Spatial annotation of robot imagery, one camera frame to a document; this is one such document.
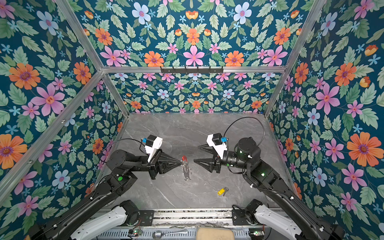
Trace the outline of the large keyring with red grip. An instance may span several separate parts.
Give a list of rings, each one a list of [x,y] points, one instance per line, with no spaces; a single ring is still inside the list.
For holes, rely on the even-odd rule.
[[[184,174],[184,177],[185,177],[185,181],[188,181],[191,179],[190,177],[190,167],[189,167],[189,162],[188,162],[188,159],[186,156],[183,156],[182,157],[182,168],[183,168],[183,174]]]

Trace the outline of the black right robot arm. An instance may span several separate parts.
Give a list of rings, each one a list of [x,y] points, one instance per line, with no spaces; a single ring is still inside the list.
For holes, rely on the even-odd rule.
[[[253,138],[239,140],[236,151],[229,151],[228,139],[212,134],[200,150],[212,154],[210,159],[194,162],[209,172],[221,171],[222,166],[241,169],[241,174],[251,188],[272,199],[287,214],[272,211],[260,201],[248,206],[248,212],[257,223],[266,225],[290,240],[341,240],[345,230],[323,220],[288,187],[269,164],[261,159],[261,149]]]

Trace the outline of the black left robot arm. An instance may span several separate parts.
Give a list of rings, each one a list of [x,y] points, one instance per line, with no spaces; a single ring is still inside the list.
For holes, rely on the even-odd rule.
[[[34,224],[29,229],[27,238],[90,240],[116,226],[144,220],[145,217],[131,200],[122,202],[96,219],[90,218],[132,187],[137,180],[134,172],[148,172],[154,180],[157,174],[165,174],[185,163],[168,156],[161,149],[156,150],[153,157],[135,156],[123,150],[116,150],[107,162],[112,172],[105,176],[90,194],[59,217],[42,225]]]

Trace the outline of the metal spoon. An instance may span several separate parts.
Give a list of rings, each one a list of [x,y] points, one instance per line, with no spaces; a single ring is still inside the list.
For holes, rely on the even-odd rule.
[[[163,232],[163,231],[157,230],[157,231],[153,232],[152,237],[154,240],[159,240],[164,236],[177,235],[177,234],[185,235],[187,233],[188,233],[188,230],[181,230],[181,231],[177,231],[177,232]]]

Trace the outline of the beige foam pad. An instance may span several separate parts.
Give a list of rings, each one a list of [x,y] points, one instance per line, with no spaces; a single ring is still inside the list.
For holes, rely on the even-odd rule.
[[[196,240],[235,240],[235,234],[229,229],[200,227]]]

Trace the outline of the aluminium horizontal back bar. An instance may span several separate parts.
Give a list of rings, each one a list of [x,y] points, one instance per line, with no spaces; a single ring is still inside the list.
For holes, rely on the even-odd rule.
[[[116,73],[161,73],[161,74],[220,74],[220,73],[284,73],[285,66],[274,67],[103,67],[106,74]]]

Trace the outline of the aluminium left diagonal bar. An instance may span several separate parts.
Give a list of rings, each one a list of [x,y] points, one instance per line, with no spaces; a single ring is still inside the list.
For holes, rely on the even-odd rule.
[[[23,155],[16,165],[1,180],[1,205],[12,193],[18,182],[24,177],[38,157],[44,152],[46,146],[55,138],[60,129],[65,125],[77,108],[85,101],[89,93],[102,79],[104,72],[96,72],[90,81],[77,93],[64,110],[55,118],[53,123],[41,134]]]

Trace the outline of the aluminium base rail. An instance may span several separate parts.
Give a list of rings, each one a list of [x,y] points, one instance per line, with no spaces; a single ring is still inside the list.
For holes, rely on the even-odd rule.
[[[123,207],[94,218],[80,227],[81,230],[103,233],[112,228],[123,227],[151,227],[157,225],[186,225],[218,224],[232,226],[265,225],[284,233],[303,233],[314,230],[315,221],[302,215],[285,217],[273,211],[266,205],[259,205],[256,209],[176,209],[176,210],[140,210],[126,211]]]

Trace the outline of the black hook rail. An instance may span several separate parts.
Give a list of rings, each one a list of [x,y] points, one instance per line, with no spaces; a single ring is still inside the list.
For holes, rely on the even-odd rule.
[[[162,74],[221,74],[223,67],[160,67]]]

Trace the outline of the aluminium frame post back right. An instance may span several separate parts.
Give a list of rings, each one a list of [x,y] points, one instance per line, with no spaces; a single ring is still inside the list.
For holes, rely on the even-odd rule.
[[[321,15],[321,11],[326,4],[326,0],[316,0],[313,2],[313,5],[309,11],[309,14],[307,16],[306,21],[304,22],[304,25],[302,27],[301,34],[298,37],[297,42],[294,45],[294,48],[292,52],[290,53],[290,56],[287,60],[287,64],[285,65],[285,71],[282,73],[274,92],[270,98],[268,107],[266,108],[266,111],[264,112],[264,116],[266,119],[268,119],[271,111],[273,110],[273,107],[275,103],[278,100],[279,94],[281,93],[285,80],[289,77],[290,73],[292,72],[292,69],[294,68],[294,64],[296,60],[298,59],[300,52],[305,45],[308,36],[310,32],[312,31],[312,28],[315,25],[315,22],[317,21],[317,18]]]

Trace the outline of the aluminium frame post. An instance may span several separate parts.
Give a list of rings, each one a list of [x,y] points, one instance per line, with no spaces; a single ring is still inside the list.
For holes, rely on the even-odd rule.
[[[80,44],[82,45],[83,49],[85,50],[86,54],[88,55],[89,59],[91,60],[93,66],[95,67],[95,74],[101,74],[101,76],[96,81],[98,82],[100,79],[104,81],[104,83],[111,92],[111,96],[114,98],[116,104],[119,106],[119,109],[122,112],[124,118],[127,118],[129,116],[127,107],[123,103],[123,99],[119,94],[115,84],[112,82],[110,75],[105,72],[106,67],[103,65],[98,53],[91,44],[88,36],[86,35],[83,29],[83,26],[78,20],[70,3],[68,1],[56,1],[56,3],[59,9],[61,10],[63,16],[67,20],[68,24],[70,25],[72,31],[79,40]]]
[[[285,80],[289,77],[290,73],[292,72],[292,69],[294,68],[294,64],[296,60],[298,59],[300,52],[305,45],[308,36],[310,32],[312,31],[312,28],[315,25],[315,22],[317,21],[317,18],[321,15],[321,11],[326,4],[326,0],[316,0],[313,2],[313,5],[309,11],[309,14],[307,16],[306,21],[304,22],[304,25],[302,27],[301,34],[298,37],[297,42],[294,45],[294,48],[292,52],[290,53],[290,56],[287,60],[287,64],[285,65],[285,71],[282,73],[274,92],[270,98],[268,107],[266,108],[266,111],[264,112],[264,116],[266,119],[268,119],[271,111],[273,110],[273,107],[275,103],[278,100],[279,94],[281,93]]]

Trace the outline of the aluminium frame post back left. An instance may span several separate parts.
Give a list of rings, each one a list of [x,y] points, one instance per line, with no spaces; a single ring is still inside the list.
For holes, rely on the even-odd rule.
[[[110,75],[105,72],[106,67],[103,65],[98,53],[91,44],[88,36],[86,35],[83,29],[83,26],[78,20],[70,3],[68,1],[56,1],[56,3],[59,9],[61,10],[63,16],[67,20],[68,24],[70,25],[72,31],[79,40],[80,44],[82,45],[83,49],[85,50],[86,54],[88,55],[89,59],[91,60],[93,66],[95,67],[95,74],[101,74],[101,76],[96,81],[98,82],[100,79],[104,81],[104,83],[111,92],[111,96],[114,98],[116,104],[119,106],[119,109],[122,112],[124,118],[127,118],[129,116],[127,107],[123,103],[123,99],[119,94],[115,84],[112,82]]]

